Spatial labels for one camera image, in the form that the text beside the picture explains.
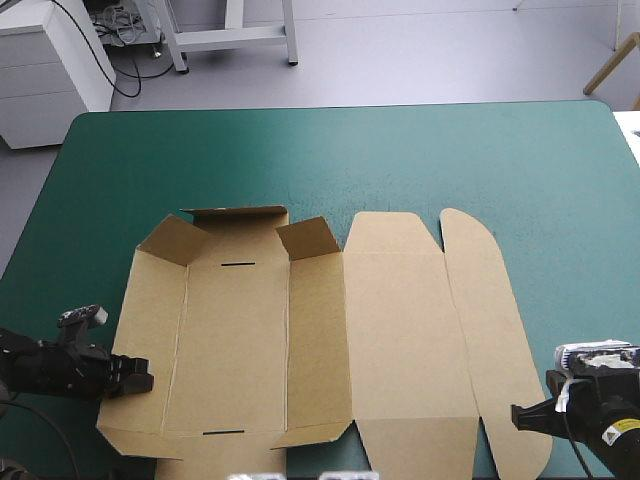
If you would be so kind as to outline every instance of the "black cable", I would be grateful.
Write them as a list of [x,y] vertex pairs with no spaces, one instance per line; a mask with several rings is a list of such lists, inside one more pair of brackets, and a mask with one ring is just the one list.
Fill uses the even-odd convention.
[[[99,32],[98,36],[100,36],[100,37],[102,37],[104,35],[108,35],[108,34],[117,34],[118,33],[116,30],[114,30],[112,28],[109,28],[106,25],[102,25],[101,23],[93,23],[93,26],[97,27],[97,28],[104,28],[104,31]],[[164,69],[163,71],[161,71],[160,73],[155,73],[155,74],[152,74],[152,75],[140,75],[140,78],[143,79],[143,80],[147,80],[147,79],[150,79],[150,78],[159,78],[159,77],[162,77],[163,75],[166,75],[167,73],[169,73],[172,68],[173,68],[173,62],[170,63],[169,66],[166,69]],[[115,66],[113,66],[113,69],[116,72],[124,75],[125,77],[138,78],[138,75],[132,75],[132,74],[130,74],[128,72],[125,72],[124,70],[120,70],[119,68],[117,68]]]
[[[148,78],[158,78],[158,77],[161,77],[161,76],[165,75],[166,73],[169,73],[172,68],[173,68],[173,63],[171,63],[166,69],[164,69],[160,73],[156,73],[154,75],[140,75],[140,78],[142,78],[143,80],[148,79]],[[138,78],[136,75],[131,75],[130,73],[127,73],[127,72],[125,72],[123,70],[120,70],[119,68],[113,67],[113,69],[116,72],[121,73],[125,77]]]
[[73,467],[73,476],[75,477],[75,480],[81,480],[80,469],[78,468],[78,462],[76,461],[76,457],[73,454],[73,449],[71,448],[71,444],[69,443],[69,440],[67,440],[67,437],[65,437],[64,433],[62,433],[62,430],[60,430],[60,427],[58,427],[58,425],[56,425],[56,423],[51,418],[49,418],[48,415],[41,412],[37,408],[30,407],[23,403],[12,402],[10,400],[0,400],[0,405],[8,405],[10,407],[22,408],[23,410],[31,412],[34,415],[37,415],[38,417],[40,417],[42,420],[44,420],[44,422],[47,423],[56,432],[56,434],[60,438],[60,441],[64,444],[65,448],[67,449],[67,455],[69,456],[69,463],[71,463],[71,466]]
[[587,465],[587,462],[585,462],[582,453],[580,453],[580,450],[578,450],[576,440],[573,438],[573,434],[571,433],[569,420],[567,419],[567,412],[562,412],[562,421],[564,422],[564,428],[567,431],[567,438],[569,439],[569,443],[571,443],[571,448],[573,448],[573,452],[576,454],[576,457],[578,457],[578,461],[580,462],[584,473],[587,475],[587,478],[589,480],[593,480],[593,474],[591,473],[591,470],[589,470],[589,466]]
[[104,67],[100,63],[100,60],[98,60],[98,56],[96,55],[96,52],[93,50],[93,47],[91,46],[91,42],[89,42],[89,39],[85,35],[85,33],[82,30],[82,28],[80,27],[80,25],[78,25],[78,22],[73,17],[73,15],[71,15],[71,13],[69,13],[69,10],[67,10],[63,5],[61,5],[60,2],[58,2],[58,0],[51,0],[51,2],[53,2],[58,7],[60,7],[60,9],[67,15],[67,17],[69,17],[69,19],[76,26],[76,28],[80,32],[80,35],[82,35],[82,38],[84,39],[85,43],[89,47],[89,50],[91,50],[91,55],[93,55],[93,59],[96,61],[96,64],[98,65],[98,68],[100,68],[100,71],[102,72],[102,75],[104,75],[104,78],[106,78],[107,82],[109,82],[109,85],[111,85],[113,87],[113,89],[116,92],[118,92],[120,95],[122,95],[124,97],[127,97],[127,98],[136,98],[138,95],[140,95],[140,92],[142,92],[142,79],[140,78],[140,71],[138,70],[138,64],[136,63],[135,59],[132,57],[131,61],[133,62],[133,68],[135,68],[136,74],[137,74],[137,78],[138,78],[138,90],[136,91],[136,93],[130,94],[130,93],[123,92],[122,90],[120,90],[118,87],[116,87],[116,84],[111,81],[111,79],[109,78],[109,75],[107,75],[107,72],[104,71]]

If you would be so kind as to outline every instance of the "cardboard panel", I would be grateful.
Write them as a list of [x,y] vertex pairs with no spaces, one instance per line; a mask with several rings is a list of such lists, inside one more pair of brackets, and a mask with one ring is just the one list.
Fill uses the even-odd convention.
[[207,234],[175,215],[166,217],[138,246],[143,252],[186,266],[207,241]]
[[191,263],[232,265],[278,263],[288,265],[288,254],[275,229],[287,225],[287,215],[223,215],[194,218],[209,239]]
[[98,427],[100,433],[121,455],[170,459],[181,457],[176,445],[161,435],[118,430],[99,424]]
[[407,212],[358,212],[344,251],[442,254],[420,217]]
[[291,261],[340,251],[327,221],[322,217],[278,228],[278,235]]
[[291,264],[288,428],[351,421],[341,254]]
[[354,417],[477,417],[443,255],[343,258]]
[[[177,347],[185,275],[185,267],[136,251],[113,353],[148,358],[155,377],[154,387],[149,393],[103,400],[98,418],[101,431],[108,427],[161,432]],[[128,454],[129,445],[117,448]]]
[[300,447],[302,445],[333,442],[342,436],[345,430],[349,428],[349,425],[351,425],[351,421],[294,428],[280,437],[273,448]]
[[285,472],[285,452],[271,450],[281,432],[204,435],[179,441],[183,461],[158,460],[156,480],[226,480],[232,473]]
[[284,430],[289,272],[281,258],[189,266],[167,431]]
[[358,420],[373,470],[393,480],[469,480],[477,417]]
[[451,290],[465,333],[473,389],[503,480],[535,479],[551,437],[518,432],[510,405],[544,400],[502,254],[491,233],[458,210],[440,215]]

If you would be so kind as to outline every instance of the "green table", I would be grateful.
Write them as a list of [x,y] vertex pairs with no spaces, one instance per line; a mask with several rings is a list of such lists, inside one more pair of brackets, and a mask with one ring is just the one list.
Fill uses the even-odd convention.
[[[476,216],[502,247],[541,378],[557,344],[640,342],[640,171],[595,102],[83,115],[0,281],[0,324],[52,338],[58,312],[95,302],[111,319],[92,338],[110,345],[154,225],[182,207],[260,204],[324,215],[342,244],[359,210],[417,212],[435,234],[445,207]],[[85,474],[150,475],[152,461],[119,457],[95,430],[97,405],[22,399],[60,422]],[[26,413],[0,422],[0,452],[68,472]],[[363,465],[355,431],[289,454],[291,475]],[[580,473],[556,442],[545,476]],[[476,475],[493,475],[482,436]]]

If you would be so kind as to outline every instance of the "cabinet drawer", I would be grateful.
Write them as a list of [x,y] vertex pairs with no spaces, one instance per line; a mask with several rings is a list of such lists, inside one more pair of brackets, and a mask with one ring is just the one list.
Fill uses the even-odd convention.
[[62,63],[0,68],[0,98],[73,90],[73,82]]
[[86,112],[77,92],[0,99],[0,136],[11,148],[56,145]]
[[58,52],[45,32],[0,35],[0,67],[59,61]]

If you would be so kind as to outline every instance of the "black slot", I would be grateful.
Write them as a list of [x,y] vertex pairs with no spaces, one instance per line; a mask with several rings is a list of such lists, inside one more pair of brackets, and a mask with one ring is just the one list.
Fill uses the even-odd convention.
[[231,262],[231,263],[221,263],[221,267],[242,267],[246,265],[255,265],[256,262]]
[[231,433],[244,433],[244,430],[214,430],[213,432],[202,432],[203,435],[229,435]]

